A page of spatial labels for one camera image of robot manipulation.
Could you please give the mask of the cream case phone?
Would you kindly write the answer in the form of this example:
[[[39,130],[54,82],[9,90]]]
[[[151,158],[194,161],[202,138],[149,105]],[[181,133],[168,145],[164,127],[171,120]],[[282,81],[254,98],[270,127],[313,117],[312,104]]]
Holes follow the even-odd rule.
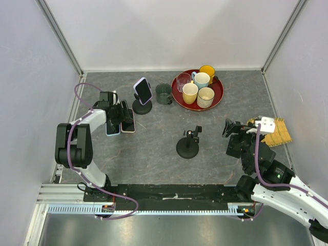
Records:
[[[135,120],[134,120],[134,113],[131,108],[128,109],[130,118],[128,120],[123,121],[120,124],[120,130],[122,133],[135,133]]]

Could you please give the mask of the blue case phone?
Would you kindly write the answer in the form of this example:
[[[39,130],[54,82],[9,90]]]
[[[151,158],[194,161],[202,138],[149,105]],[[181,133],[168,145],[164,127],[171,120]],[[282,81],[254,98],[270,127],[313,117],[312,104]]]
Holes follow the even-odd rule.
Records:
[[[111,122],[106,122],[106,135],[107,136],[117,136],[121,133],[120,124],[113,125]]]

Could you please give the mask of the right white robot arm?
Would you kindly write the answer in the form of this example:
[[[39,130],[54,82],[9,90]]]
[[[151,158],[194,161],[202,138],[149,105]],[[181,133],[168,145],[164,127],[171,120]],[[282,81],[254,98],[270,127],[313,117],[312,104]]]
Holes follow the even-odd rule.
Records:
[[[300,222],[312,236],[327,242],[327,200],[307,186],[290,168],[275,159],[270,138],[284,122],[260,116],[248,121],[225,120],[226,154],[241,160],[244,175],[235,187],[242,202],[259,202]]]

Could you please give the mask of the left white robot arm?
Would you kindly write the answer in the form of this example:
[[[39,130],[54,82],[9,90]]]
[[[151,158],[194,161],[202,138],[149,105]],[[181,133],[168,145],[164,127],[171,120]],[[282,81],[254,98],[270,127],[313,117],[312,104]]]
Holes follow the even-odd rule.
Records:
[[[100,201],[112,197],[111,182],[93,160],[92,132],[103,125],[131,121],[128,104],[115,92],[100,92],[99,100],[87,113],[70,123],[57,126],[55,161],[77,173],[86,185],[95,189]]]

